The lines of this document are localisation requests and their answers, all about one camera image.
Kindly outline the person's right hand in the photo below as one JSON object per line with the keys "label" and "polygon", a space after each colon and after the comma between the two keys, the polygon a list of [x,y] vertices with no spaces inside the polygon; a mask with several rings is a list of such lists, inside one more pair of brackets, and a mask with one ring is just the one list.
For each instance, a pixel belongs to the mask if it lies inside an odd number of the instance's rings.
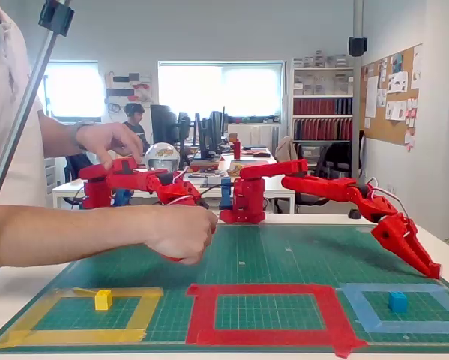
{"label": "person's right hand", "polygon": [[185,265],[198,263],[211,244],[216,215],[202,207],[150,206],[145,216],[145,240],[150,249]]}

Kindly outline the person's left hand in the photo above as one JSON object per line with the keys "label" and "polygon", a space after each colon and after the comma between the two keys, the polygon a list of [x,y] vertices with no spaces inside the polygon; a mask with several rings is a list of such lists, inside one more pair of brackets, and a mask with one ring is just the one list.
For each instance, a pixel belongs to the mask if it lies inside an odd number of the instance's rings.
{"label": "person's left hand", "polygon": [[106,170],[112,167],[109,151],[140,162],[143,153],[141,139],[122,123],[84,125],[75,135],[79,146],[95,154]]}

